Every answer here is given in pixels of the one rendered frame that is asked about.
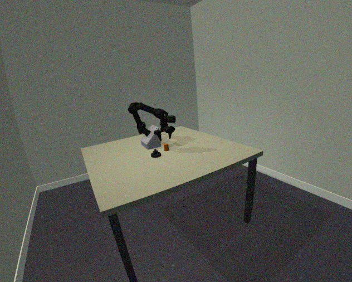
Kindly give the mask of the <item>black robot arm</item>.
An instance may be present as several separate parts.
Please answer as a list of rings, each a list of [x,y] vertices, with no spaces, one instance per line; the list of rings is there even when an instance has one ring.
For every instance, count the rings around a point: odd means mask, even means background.
[[[147,130],[145,127],[146,127],[146,124],[145,122],[143,122],[140,117],[139,117],[139,114],[137,112],[137,110],[143,110],[143,111],[146,111],[148,113],[151,113],[151,114],[154,114],[155,117],[159,118],[160,119],[160,123],[175,123],[176,121],[176,118],[175,116],[173,115],[168,115],[168,113],[165,111],[165,110],[161,110],[161,109],[154,109],[150,106],[147,106],[143,103],[131,103],[129,108],[128,108],[128,111],[133,114],[133,117],[137,123],[137,129],[139,131],[140,134],[144,133],[145,136],[147,137],[149,134],[150,134],[150,130]],[[165,116],[164,116],[165,114]],[[171,130],[173,130],[173,127],[172,126],[163,126],[163,132],[166,132],[166,133],[170,133]]]

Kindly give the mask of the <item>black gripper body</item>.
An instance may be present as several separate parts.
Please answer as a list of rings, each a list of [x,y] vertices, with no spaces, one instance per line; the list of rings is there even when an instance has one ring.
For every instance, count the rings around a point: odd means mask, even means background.
[[[166,127],[168,124],[167,123],[160,123],[160,125],[161,125],[161,129],[160,130],[155,130],[154,134],[156,134],[156,135],[161,134],[161,132],[163,132],[163,126]],[[173,127],[173,130],[171,130],[171,131],[175,131],[175,127]]]

